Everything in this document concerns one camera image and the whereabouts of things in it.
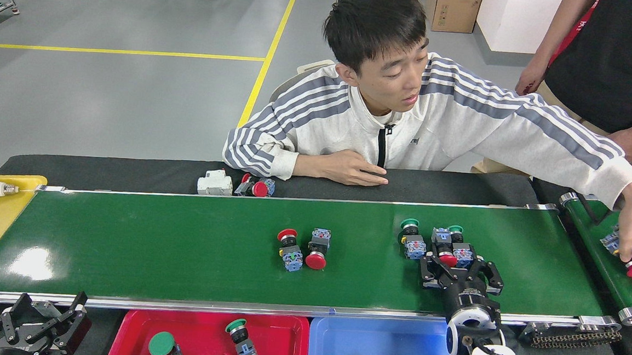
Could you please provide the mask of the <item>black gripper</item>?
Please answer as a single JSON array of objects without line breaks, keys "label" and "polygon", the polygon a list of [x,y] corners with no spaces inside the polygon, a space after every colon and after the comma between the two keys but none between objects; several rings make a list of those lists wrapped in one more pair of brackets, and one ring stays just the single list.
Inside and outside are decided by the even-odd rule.
[{"label": "black gripper", "polygon": [[422,289],[442,289],[446,318],[464,309],[484,310],[488,319],[493,320],[499,312],[499,303],[489,299],[487,294],[499,296],[504,282],[496,264],[477,256],[472,262],[471,280],[465,273],[457,276],[433,252],[427,252],[419,265]]},{"label": "black gripper", "polygon": [[48,355],[53,348],[61,355],[74,355],[92,325],[84,307],[87,300],[81,291],[63,313],[50,302],[35,303],[35,310],[45,321],[32,326],[27,342],[16,327],[31,303],[23,293],[12,307],[0,314],[0,355]]}]

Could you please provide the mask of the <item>person's right hand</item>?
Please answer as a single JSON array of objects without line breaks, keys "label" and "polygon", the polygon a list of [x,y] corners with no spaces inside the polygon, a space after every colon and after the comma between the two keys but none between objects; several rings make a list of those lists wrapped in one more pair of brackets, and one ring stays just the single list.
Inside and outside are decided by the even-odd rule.
[{"label": "person's right hand", "polygon": [[537,91],[542,81],[544,81],[544,74],[548,69],[548,64],[549,62],[547,61],[533,58],[522,71],[515,85],[515,92],[520,96],[524,96]]},{"label": "person's right hand", "polygon": [[374,165],[356,151],[341,150],[319,157],[318,175],[348,186],[379,186],[389,184],[387,171]]}]

